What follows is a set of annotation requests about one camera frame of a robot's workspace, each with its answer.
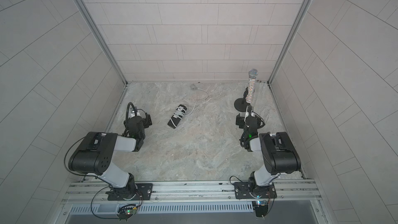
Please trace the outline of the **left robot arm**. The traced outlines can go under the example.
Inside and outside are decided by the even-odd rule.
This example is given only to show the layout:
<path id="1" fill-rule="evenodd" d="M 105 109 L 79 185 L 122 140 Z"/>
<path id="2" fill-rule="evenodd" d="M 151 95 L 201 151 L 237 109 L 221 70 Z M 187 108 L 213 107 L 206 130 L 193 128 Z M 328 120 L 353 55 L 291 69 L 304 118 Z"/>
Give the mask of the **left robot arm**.
<path id="1" fill-rule="evenodd" d="M 146 138 L 145 129 L 152 125 L 149 114 L 129 102 L 125 130 L 117 133 L 89 132 L 64 162 L 68 171 L 80 176 L 96 177 L 109 185 L 109 201 L 150 200 L 153 184 L 138 184 L 134 175 L 120 169 L 112 161 L 115 151 L 138 152 Z"/>

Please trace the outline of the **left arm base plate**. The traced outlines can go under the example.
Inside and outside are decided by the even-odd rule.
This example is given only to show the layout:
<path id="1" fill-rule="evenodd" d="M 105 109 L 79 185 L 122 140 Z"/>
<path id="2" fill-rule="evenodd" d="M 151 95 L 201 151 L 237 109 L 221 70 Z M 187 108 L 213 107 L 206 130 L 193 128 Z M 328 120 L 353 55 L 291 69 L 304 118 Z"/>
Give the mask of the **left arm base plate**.
<path id="1" fill-rule="evenodd" d="M 136 183 L 132 187 L 112 188 L 106 194 L 108 201 L 147 201 L 151 198 L 152 190 L 152 183 Z"/>

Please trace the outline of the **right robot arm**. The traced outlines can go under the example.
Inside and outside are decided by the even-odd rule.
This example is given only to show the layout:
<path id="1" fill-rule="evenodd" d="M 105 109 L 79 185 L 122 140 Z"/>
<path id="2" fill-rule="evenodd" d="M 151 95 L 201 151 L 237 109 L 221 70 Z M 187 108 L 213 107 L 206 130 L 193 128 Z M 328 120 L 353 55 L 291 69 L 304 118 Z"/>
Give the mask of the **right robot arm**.
<path id="1" fill-rule="evenodd" d="M 238 114 L 235 124 L 243 129 L 239 139 L 241 147 L 248 152 L 260 152 L 263 158 L 262 167 L 252 172 L 248 182 L 236 189 L 255 199 L 275 198 L 273 181 L 282 174 L 301 169 L 301 160 L 287 132 L 259 133 L 258 129 L 265 126 L 265 122 L 253 112 L 244 116 Z"/>

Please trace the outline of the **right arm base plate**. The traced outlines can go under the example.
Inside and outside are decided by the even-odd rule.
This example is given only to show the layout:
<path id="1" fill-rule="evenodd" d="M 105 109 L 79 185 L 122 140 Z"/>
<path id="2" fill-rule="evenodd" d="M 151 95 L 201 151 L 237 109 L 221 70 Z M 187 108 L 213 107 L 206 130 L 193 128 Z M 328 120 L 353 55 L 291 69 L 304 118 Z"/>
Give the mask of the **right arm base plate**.
<path id="1" fill-rule="evenodd" d="M 271 186 L 257 186 L 251 185 L 249 182 L 234 182 L 236 199 L 275 199 L 277 193 L 274 185 Z"/>

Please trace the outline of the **black power strip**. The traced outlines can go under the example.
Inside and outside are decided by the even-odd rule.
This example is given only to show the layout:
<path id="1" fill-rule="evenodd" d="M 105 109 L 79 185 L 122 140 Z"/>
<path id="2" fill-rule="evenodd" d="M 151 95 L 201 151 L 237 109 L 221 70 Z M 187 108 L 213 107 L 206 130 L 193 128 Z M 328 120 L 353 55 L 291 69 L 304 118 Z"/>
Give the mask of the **black power strip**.
<path id="1" fill-rule="evenodd" d="M 172 117 L 170 118 L 167 125 L 173 129 L 176 129 L 180 121 L 187 113 L 187 107 L 185 105 L 180 104 L 174 111 Z"/>

